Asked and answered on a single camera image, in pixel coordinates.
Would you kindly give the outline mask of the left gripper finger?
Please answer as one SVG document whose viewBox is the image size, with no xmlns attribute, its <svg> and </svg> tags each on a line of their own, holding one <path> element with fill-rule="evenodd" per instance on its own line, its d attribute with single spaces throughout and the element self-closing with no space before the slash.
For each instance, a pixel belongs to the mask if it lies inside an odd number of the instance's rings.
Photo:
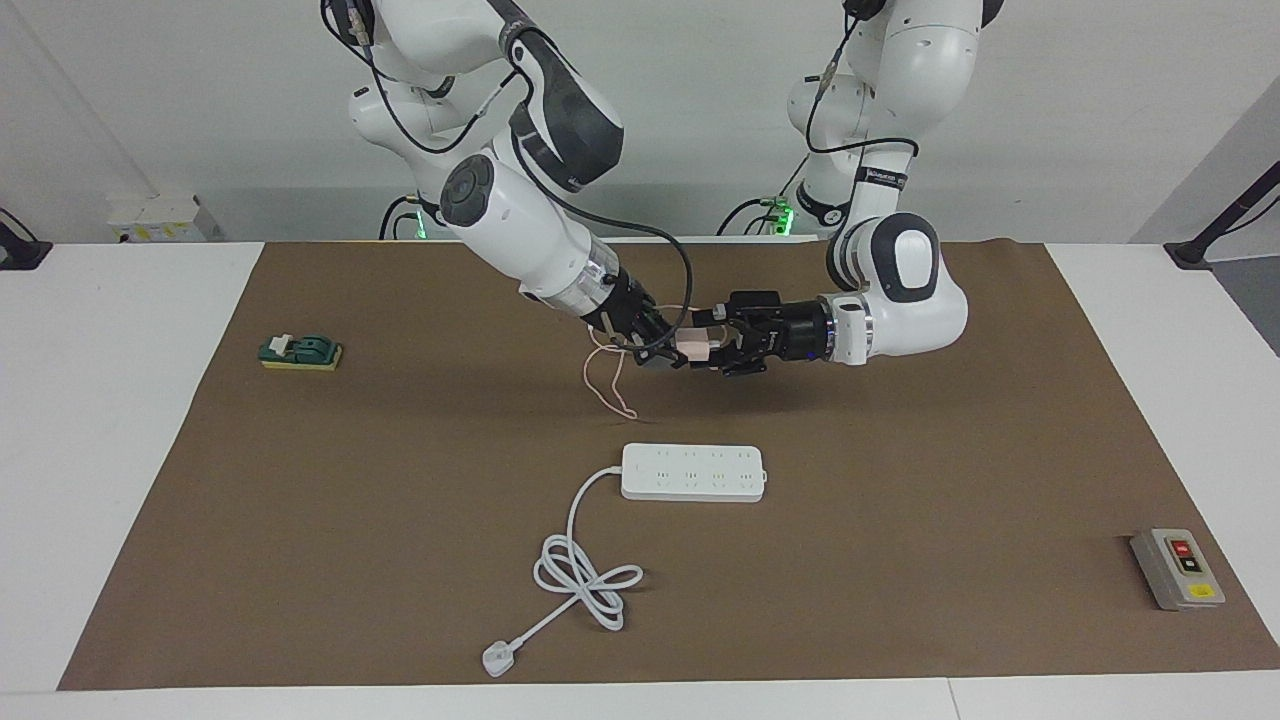
<svg viewBox="0 0 1280 720">
<path fill-rule="evenodd" d="M 708 366 L 724 377 L 751 375 L 767 370 L 768 352 L 762 348 L 741 348 L 727 345 L 710 351 Z"/>
<path fill-rule="evenodd" d="M 731 292 L 723 302 L 698 310 L 698 328 L 755 325 L 778 316 L 782 306 L 778 292 Z"/>
</svg>

